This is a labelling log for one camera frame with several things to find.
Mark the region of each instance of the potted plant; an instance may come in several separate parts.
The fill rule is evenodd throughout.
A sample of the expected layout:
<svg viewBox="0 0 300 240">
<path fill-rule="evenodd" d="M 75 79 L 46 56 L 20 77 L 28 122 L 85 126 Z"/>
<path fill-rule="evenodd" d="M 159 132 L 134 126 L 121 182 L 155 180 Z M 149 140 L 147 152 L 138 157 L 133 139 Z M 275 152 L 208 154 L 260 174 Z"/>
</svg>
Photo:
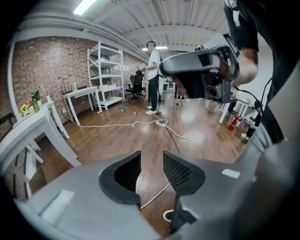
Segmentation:
<svg viewBox="0 0 300 240">
<path fill-rule="evenodd" d="M 41 95 L 40 95 L 39 90 L 36 90 L 32 93 L 32 100 L 36 101 L 38 106 L 42 105 L 42 100 L 41 100 Z"/>
<path fill-rule="evenodd" d="M 31 99 L 28 99 L 27 101 L 27 107 L 28 107 L 28 111 L 30 114 L 34 113 L 34 108 L 33 108 L 33 105 L 32 105 L 32 100 Z"/>
<path fill-rule="evenodd" d="M 28 106 L 26 104 L 22 105 L 22 107 L 20 108 L 20 113 L 22 114 L 23 117 L 29 114 Z"/>
</svg>

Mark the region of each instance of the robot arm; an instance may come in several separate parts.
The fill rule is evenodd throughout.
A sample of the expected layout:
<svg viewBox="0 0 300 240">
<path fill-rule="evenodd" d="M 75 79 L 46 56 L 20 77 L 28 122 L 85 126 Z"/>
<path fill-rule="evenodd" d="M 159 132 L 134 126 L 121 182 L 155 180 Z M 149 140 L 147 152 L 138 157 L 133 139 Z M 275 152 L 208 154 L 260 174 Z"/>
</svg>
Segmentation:
<svg viewBox="0 0 300 240">
<path fill-rule="evenodd" d="M 159 67 L 163 75 L 175 75 L 191 98 L 207 98 L 221 103 L 234 101 L 231 97 L 230 80 L 240 72 L 240 52 L 228 34 L 217 34 L 194 52 L 171 56 Z M 222 75 L 222 66 L 229 75 Z"/>
</svg>

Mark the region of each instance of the white table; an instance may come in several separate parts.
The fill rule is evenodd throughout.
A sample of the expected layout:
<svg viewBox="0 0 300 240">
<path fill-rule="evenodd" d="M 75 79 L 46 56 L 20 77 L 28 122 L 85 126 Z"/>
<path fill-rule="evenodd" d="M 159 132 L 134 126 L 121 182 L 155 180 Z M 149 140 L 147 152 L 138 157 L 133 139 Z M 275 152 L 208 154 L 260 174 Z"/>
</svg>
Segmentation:
<svg viewBox="0 0 300 240">
<path fill-rule="evenodd" d="M 72 104 L 72 101 L 71 101 L 71 97 L 74 97 L 74 98 L 79 98 L 81 96 L 85 96 L 85 95 L 88 95 L 88 98 L 89 98 L 89 103 L 90 103 L 90 108 L 91 110 L 93 111 L 93 105 L 92 105 L 92 101 L 90 99 L 90 93 L 95 93 L 96 95 L 96 102 L 98 104 L 98 108 L 99 108 L 99 112 L 98 113 L 101 113 L 102 112 L 102 109 L 101 109 L 101 104 L 100 104 L 100 100 L 99 100 L 99 95 L 98 95 L 98 87 L 89 87 L 89 88 L 83 88 L 83 89 L 80 89 L 80 90 L 77 90 L 77 91 L 73 91 L 73 92 L 70 92 L 70 93 L 67 93 L 65 95 L 63 95 L 63 100 L 64 100 L 64 103 L 65 103 L 65 106 L 66 106 L 66 109 L 67 109 L 67 112 L 68 112 L 68 115 L 69 117 L 72 117 L 71 113 L 70 113 L 70 110 L 68 108 L 68 105 L 67 105 L 67 102 L 66 102 L 66 99 L 69 103 L 69 106 L 71 108 L 71 111 L 72 111 L 72 114 L 73 114 L 73 117 L 77 123 L 77 125 L 80 125 L 80 122 L 77 118 L 77 115 L 75 113 L 75 110 L 74 110 L 74 107 L 73 107 L 73 104 Z"/>
<path fill-rule="evenodd" d="M 44 107 L 47 107 L 52 112 L 52 115 L 53 115 L 53 118 L 54 118 L 53 120 L 56 122 L 56 124 L 59 127 L 60 131 L 65 135 L 65 137 L 67 139 L 70 139 L 67 131 L 65 130 L 64 126 L 62 125 L 60 117 L 57 114 L 54 102 L 53 101 L 49 101 L 49 102 L 43 103 L 39 108 L 42 109 Z"/>
<path fill-rule="evenodd" d="M 0 142 L 0 176 L 3 176 L 4 172 L 10 167 L 12 172 L 28 183 L 29 179 L 18 168 L 11 166 L 11 162 L 25 147 L 29 146 L 32 139 L 43 133 L 71 165 L 81 165 L 77 161 L 78 156 L 67 145 L 57 130 L 48 109 L 42 108 L 37 113 L 19 122 Z"/>
<path fill-rule="evenodd" d="M 205 100 L 205 109 L 208 108 L 209 106 L 209 103 L 210 103 L 210 100 Z M 240 114 L 240 117 L 243 118 L 246 114 L 246 111 L 247 111 L 247 108 L 248 106 L 251 106 L 251 104 L 249 104 L 248 102 L 245 102 L 241 99 L 237 99 L 237 103 L 240 103 L 240 110 L 239 110 L 239 114 Z M 222 112 L 222 115 L 221 115 L 221 118 L 219 120 L 219 123 L 221 124 L 225 118 L 225 115 L 227 114 L 227 111 L 228 111 L 228 108 L 229 108 L 229 105 L 230 103 L 225 103 L 225 104 L 222 104 L 222 107 L 220 109 L 220 112 Z"/>
</svg>

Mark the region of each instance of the power strip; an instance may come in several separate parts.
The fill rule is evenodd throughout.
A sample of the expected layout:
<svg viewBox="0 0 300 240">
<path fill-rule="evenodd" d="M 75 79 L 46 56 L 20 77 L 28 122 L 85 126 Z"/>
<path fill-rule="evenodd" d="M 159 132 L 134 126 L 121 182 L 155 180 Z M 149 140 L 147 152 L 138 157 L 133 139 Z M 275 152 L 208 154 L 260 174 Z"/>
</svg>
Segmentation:
<svg viewBox="0 0 300 240">
<path fill-rule="evenodd" d="M 165 128 L 165 123 L 163 123 L 161 121 L 156 121 L 155 124 Z"/>
</svg>

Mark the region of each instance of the hand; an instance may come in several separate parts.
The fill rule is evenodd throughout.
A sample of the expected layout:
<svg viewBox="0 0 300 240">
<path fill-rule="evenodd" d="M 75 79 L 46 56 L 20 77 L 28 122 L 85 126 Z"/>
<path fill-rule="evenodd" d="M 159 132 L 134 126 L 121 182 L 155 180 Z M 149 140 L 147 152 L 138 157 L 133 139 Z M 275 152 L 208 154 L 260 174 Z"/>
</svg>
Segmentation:
<svg viewBox="0 0 300 240">
<path fill-rule="evenodd" d="M 220 71 L 218 72 L 219 76 L 222 79 L 230 79 L 230 66 L 224 61 L 223 58 L 220 58 Z"/>
<path fill-rule="evenodd" d="M 177 91 L 180 93 L 181 96 L 186 95 L 187 94 L 187 90 L 184 88 L 184 86 L 182 85 L 181 81 L 178 79 L 177 76 L 173 76 L 173 81 L 177 86 Z"/>
</svg>

